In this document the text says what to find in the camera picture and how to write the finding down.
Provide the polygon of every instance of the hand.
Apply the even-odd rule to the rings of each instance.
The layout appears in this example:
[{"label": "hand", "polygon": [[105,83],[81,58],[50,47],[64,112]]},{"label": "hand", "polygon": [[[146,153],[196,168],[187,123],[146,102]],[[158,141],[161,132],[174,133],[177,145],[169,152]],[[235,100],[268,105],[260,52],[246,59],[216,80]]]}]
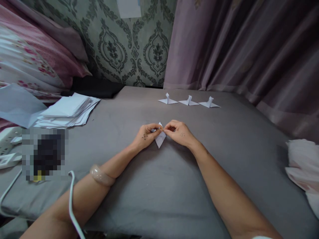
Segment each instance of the hand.
[{"label": "hand", "polygon": [[161,132],[163,132],[163,127],[160,124],[142,125],[132,144],[139,150],[145,149]]},{"label": "hand", "polygon": [[186,146],[187,148],[199,143],[185,123],[174,119],[164,127],[164,132],[166,135],[171,137],[172,140]]}]

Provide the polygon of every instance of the forearm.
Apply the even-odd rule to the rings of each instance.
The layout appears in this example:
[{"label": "forearm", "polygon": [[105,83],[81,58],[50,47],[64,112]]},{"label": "forearm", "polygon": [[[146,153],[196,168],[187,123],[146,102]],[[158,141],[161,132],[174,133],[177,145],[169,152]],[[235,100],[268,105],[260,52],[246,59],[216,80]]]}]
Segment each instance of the forearm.
[{"label": "forearm", "polygon": [[[106,175],[117,178],[138,152],[137,148],[130,145],[100,166],[100,169],[102,172],[106,173]],[[89,174],[74,186],[73,213],[80,226],[84,226],[88,219],[93,215],[109,190],[110,187],[106,187],[96,182]],[[48,210],[48,213],[52,213],[52,216],[54,217],[59,217],[71,222],[68,212],[68,199],[69,191],[55,202],[52,208]]]},{"label": "forearm", "polygon": [[281,238],[239,185],[201,143],[190,147],[207,185],[211,199],[232,238],[268,236]]},{"label": "forearm", "polygon": [[[139,151],[139,148],[135,147],[135,145],[130,145],[100,166],[100,169],[108,176],[117,178]],[[110,187],[106,187],[96,182],[89,174],[74,186],[72,209],[74,216],[81,227],[85,225],[97,210],[109,190]],[[76,237],[76,230],[73,227],[68,210],[69,194],[70,190],[65,192],[47,211],[45,211],[26,231],[23,235],[25,236],[24,238],[28,238],[29,235],[34,235],[35,233],[38,235],[38,238],[41,238],[41,236],[48,238],[47,235],[53,235],[52,231],[54,231],[54,228],[52,228],[50,233],[37,229],[42,228],[43,225],[45,225],[47,227],[46,230],[50,231],[50,225],[53,224],[55,226],[56,224],[60,224],[60,238],[68,238],[68,236]]]}]

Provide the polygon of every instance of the damask wallpaper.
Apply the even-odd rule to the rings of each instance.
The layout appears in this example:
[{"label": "damask wallpaper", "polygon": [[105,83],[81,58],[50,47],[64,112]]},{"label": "damask wallpaper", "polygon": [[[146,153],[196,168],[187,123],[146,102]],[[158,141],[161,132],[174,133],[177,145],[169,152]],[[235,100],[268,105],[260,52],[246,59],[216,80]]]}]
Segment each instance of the damask wallpaper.
[{"label": "damask wallpaper", "polygon": [[116,0],[22,0],[79,32],[97,78],[163,86],[176,0],[140,0],[141,18],[121,19]]}]

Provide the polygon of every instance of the bracelet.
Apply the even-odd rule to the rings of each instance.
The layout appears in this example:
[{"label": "bracelet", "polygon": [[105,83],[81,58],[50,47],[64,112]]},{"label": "bracelet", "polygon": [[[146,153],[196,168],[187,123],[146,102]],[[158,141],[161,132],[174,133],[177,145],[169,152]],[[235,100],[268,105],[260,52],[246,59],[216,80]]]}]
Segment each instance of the bracelet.
[{"label": "bracelet", "polygon": [[110,187],[115,183],[115,179],[108,176],[106,173],[103,173],[100,168],[93,164],[92,168],[90,169],[91,176],[100,184],[104,186]]}]

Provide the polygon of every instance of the bed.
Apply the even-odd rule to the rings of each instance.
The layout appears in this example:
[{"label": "bed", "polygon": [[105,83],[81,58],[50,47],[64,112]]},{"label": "bed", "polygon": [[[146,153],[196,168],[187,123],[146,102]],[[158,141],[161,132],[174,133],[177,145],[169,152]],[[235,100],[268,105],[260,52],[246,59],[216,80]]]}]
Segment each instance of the bed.
[{"label": "bed", "polygon": [[[168,90],[170,98],[195,102],[209,96],[221,108],[166,105],[166,90],[125,86],[101,100],[84,126],[68,132],[66,170],[76,180],[126,147],[142,124],[184,121],[284,238],[317,238],[319,223],[304,192],[289,180],[289,137],[243,97],[231,93]],[[2,193],[20,166],[0,171]],[[2,209],[35,220],[71,182],[31,183],[18,178]],[[153,142],[117,179],[85,229],[151,238],[230,238],[190,151],[166,137]]]}]

